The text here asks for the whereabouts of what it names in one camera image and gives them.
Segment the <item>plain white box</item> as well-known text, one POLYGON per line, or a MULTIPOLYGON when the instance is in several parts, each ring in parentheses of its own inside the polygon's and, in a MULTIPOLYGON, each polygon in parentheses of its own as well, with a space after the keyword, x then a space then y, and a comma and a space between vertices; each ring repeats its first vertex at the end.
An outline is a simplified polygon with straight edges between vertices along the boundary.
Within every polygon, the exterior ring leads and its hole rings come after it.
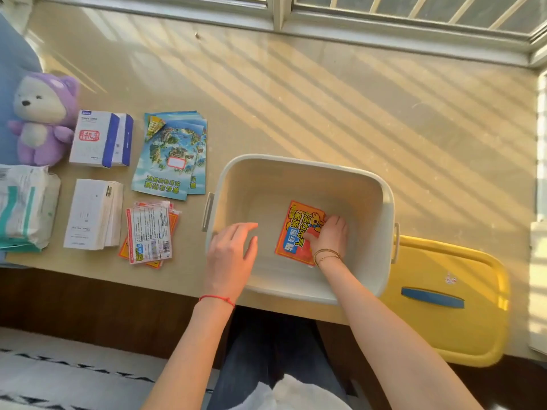
POLYGON ((77 179, 64 248, 102 250, 113 203, 113 182, 77 179))
POLYGON ((105 247, 118 247, 120 244, 124 186, 117 181, 110 181, 109 185, 111 187, 112 204, 105 234, 105 247))

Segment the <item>white plastic storage bin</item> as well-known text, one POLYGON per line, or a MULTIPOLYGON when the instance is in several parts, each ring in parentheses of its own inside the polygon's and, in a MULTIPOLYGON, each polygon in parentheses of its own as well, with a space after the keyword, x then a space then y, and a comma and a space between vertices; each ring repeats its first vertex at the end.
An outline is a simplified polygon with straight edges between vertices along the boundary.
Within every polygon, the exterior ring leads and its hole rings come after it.
POLYGON ((256 222, 259 250, 246 288, 258 293, 336 304, 324 275, 313 266, 275 254, 291 201, 344 218, 349 227, 345 261, 375 296, 387 286, 399 249, 394 195, 379 175, 303 159, 245 154, 221 172, 207 197, 202 231, 205 250, 213 236, 238 222, 256 222))

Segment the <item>white rug with black pattern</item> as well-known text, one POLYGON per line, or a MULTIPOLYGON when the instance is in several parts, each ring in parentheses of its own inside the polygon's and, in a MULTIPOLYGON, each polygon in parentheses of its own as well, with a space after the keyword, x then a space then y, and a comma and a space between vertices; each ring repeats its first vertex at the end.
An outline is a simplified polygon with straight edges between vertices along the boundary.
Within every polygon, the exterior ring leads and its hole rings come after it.
POLYGON ((0 410, 139 410, 166 362, 0 327, 0 410))

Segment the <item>person's white top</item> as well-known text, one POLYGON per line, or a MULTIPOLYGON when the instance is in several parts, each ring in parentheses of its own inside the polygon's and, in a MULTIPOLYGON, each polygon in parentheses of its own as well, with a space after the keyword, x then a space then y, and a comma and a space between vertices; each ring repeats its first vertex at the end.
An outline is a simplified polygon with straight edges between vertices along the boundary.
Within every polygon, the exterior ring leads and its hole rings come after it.
POLYGON ((352 410, 342 399, 322 387, 303 383, 289 374, 274 387, 258 382, 239 405, 229 410, 352 410))

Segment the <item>white and green tissue pack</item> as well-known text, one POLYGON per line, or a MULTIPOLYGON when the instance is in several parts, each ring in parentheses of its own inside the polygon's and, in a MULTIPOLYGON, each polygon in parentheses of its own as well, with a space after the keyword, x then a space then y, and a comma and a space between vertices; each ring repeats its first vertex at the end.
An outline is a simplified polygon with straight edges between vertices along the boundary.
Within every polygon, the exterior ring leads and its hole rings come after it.
POLYGON ((0 164, 0 252, 39 253, 49 245, 60 186, 47 165, 0 164))

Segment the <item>person's right hand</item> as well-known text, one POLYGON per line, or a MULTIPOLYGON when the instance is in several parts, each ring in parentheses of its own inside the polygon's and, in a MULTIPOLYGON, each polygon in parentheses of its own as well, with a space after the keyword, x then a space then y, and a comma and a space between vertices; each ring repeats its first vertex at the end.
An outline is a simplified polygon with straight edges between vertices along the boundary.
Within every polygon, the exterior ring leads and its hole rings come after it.
POLYGON ((322 268, 328 261, 343 262, 348 234, 346 220, 338 215, 329 215, 318 234, 319 244, 310 246, 315 265, 322 268))

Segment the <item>purple and white plush bear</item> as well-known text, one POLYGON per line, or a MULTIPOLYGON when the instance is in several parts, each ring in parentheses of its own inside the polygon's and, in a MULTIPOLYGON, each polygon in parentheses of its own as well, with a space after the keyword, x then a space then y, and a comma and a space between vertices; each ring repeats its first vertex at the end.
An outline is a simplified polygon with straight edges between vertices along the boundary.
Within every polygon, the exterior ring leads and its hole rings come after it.
POLYGON ((21 165, 53 166, 72 145, 78 119, 80 82, 72 76, 28 73, 14 93, 16 120, 8 128, 17 137, 21 165))

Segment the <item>orange heat patch packet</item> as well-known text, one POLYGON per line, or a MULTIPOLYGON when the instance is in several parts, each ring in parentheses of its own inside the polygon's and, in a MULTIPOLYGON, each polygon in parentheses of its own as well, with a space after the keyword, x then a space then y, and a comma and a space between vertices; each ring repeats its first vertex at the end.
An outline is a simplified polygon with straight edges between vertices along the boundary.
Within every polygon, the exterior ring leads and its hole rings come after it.
POLYGON ((291 260, 314 266, 311 244, 304 234, 318 237, 325 223, 325 212, 292 200, 279 235, 275 254, 291 260))

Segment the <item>person's left forearm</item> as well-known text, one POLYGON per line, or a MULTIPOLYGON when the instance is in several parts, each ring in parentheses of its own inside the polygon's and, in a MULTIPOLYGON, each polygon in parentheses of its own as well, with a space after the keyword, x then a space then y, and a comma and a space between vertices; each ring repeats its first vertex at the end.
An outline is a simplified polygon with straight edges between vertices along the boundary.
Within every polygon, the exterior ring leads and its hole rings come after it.
POLYGON ((203 297, 141 410, 201 410, 223 330, 234 306, 203 297))

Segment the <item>person's dark jeans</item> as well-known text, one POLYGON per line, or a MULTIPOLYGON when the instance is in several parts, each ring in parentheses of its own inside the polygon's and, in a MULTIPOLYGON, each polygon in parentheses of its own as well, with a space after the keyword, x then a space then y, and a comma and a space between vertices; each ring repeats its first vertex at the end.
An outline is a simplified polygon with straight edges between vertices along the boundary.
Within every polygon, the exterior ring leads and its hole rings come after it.
POLYGON ((207 410, 229 410, 241 404, 258 382, 274 387, 286 374, 322 387, 350 405, 314 320, 236 307, 207 410))

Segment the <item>blue map booklet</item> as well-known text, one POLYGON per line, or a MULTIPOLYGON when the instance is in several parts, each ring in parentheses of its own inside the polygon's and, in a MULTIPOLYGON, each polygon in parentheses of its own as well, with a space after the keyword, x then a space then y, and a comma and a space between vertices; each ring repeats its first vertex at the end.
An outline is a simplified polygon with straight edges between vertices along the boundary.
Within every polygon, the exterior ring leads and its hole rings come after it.
POLYGON ((144 115, 146 128, 154 118, 163 120, 165 124, 154 136, 145 134, 152 165, 162 173, 188 176, 189 195, 205 194, 207 120, 195 110, 147 112, 144 115))
POLYGON ((131 182, 134 192, 187 200, 205 194, 207 120, 167 120, 143 144, 131 182))

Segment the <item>blue cushion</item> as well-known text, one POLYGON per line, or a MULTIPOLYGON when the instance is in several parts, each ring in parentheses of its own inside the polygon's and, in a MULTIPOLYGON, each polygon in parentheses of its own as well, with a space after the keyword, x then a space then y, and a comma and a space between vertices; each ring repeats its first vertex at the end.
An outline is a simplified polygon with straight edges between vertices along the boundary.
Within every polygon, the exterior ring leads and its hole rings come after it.
POLYGON ((0 13, 0 164, 17 165, 17 138, 8 128, 16 120, 15 91, 27 73, 40 73, 39 58, 24 37, 0 13))

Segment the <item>white box with blue stripe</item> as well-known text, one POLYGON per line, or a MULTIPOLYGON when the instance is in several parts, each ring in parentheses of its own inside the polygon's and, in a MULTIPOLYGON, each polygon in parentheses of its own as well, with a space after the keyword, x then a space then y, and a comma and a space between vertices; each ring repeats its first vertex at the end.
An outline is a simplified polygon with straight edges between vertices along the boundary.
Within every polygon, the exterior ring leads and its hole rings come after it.
POLYGON ((69 163, 111 168, 119 117, 112 112, 80 110, 69 163))

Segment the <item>person's right forearm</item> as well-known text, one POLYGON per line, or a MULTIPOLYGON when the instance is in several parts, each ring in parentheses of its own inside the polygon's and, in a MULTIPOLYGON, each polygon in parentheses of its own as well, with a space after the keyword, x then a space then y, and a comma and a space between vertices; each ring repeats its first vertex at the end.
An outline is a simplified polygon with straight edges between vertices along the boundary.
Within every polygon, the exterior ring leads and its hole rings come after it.
POLYGON ((319 269, 392 410, 483 410, 444 359, 343 262, 319 269))

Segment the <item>packet with white printed back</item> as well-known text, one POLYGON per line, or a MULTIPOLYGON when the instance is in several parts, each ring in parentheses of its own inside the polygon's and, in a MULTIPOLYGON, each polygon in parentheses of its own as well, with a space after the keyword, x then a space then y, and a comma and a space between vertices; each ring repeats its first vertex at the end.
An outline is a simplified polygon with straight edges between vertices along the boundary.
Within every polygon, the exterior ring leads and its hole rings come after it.
POLYGON ((167 201, 126 209, 127 254, 131 265, 172 259, 170 213, 167 201))

